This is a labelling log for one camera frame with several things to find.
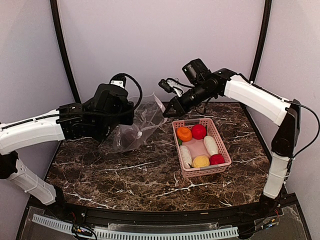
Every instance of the toy vegetable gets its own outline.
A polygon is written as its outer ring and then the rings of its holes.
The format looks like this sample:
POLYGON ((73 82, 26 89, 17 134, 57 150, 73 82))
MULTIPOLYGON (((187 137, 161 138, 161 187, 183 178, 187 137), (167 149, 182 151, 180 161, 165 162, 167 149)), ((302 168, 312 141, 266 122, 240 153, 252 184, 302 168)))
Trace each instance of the toy vegetable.
POLYGON ((192 139, 191 130, 185 126, 181 126, 176 130, 176 135, 182 142, 189 142, 192 139))
POLYGON ((203 139, 207 135, 206 128, 201 124, 196 124, 191 129, 192 137, 197 140, 203 139))
POLYGON ((192 167, 194 168, 207 167, 209 165, 210 165, 209 158, 205 155, 197 156, 192 162, 192 167))
POLYGON ((212 136, 205 136, 203 143, 210 156, 218 154, 218 145, 212 136))
POLYGON ((184 168, 189 169, 192 165, 192 157, 188 147, 180 146, 180 153, 181 153, 184 168))
POLYGON ((210 157, 210 165, 224 164, 225 159, 221 154, 215 154, 210 157))

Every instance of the yellow ball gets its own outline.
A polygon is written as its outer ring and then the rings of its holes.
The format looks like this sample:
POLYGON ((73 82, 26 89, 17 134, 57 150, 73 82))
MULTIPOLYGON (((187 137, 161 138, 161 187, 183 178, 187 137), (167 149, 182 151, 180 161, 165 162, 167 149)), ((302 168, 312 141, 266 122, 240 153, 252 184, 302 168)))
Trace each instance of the yellow ball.
POLYGON ((209 158, 205 155, 197 156, 192 162, 193 168, 201 168, 207 166, 210 166, 210 161, 209 158))

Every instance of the basket handle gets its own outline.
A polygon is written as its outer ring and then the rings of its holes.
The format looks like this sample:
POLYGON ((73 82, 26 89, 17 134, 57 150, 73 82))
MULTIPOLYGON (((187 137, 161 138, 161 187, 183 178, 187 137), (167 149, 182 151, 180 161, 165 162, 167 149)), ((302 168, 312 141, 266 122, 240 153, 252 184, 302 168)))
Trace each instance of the basket handle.
POLYGON ((190 126, 190 125, 196 125, 200 123, 200 119, 187 119, 184 120, 184 125, 185 126, 190 126))
POLYGON ((207 170, 215 169, 215 168, 218 168, 218 167, 219 167, 219 164, 211 165, 211 166, 202 166, 202 167, 199 167, 199 171, 207 171, 207 170))

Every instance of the white cable tray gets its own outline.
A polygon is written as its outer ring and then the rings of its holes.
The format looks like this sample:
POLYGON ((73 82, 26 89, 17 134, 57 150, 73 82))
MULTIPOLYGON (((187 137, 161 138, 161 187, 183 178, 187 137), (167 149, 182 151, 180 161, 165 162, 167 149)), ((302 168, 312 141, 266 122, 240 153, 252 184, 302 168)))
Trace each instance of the white cable tray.
MULTIPOLYGON (((32 222, 72 235, 72 224, 68 222, 54 220, 37 214, 33 214, 32 222)), ((186 233, 135 233, 110 231, 100 228, 94 228, 93 231, 99 240, 218 240, 239 236, 237 227, 186 233)))

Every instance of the gray wall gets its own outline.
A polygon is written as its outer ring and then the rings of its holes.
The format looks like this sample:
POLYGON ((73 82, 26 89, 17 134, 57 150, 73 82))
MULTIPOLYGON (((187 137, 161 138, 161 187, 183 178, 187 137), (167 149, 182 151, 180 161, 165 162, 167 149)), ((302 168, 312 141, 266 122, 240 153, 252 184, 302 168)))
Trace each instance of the gray wall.
MULTIPOLYGON (((0 1, 0 121, 10 123, 73 102, 60 57, 49 0, 0 1)), ((44 177, 57 143, 18 151, 44 177)), ((16 238, 29 195, 0 180, 0 239, 16 238)))
MULTIPOLYGON (((257 76, 257 84, 288 99, 298 99, 320 115, 320 1, 273 1, 269 32, 257 76)), ((277 127, 252 111, 269 144, 277 127)), ((316 134, 316 120, 302 110, 297 150, 316 134)), ((319 240, 320 147, 319 140, 297 156, 287 183, 295 192, 312 234, 319 240)))
MULTIPOLYGON (((249 76, 264 0, 60 0, 65 41, 82 100, 120 72, 135 77, 145 95, 173 97, 158 82, 188 80, 182 67, 201 58, 212 71, 249 76)), ((129 83, 131 96, 137 88, 129 83)))

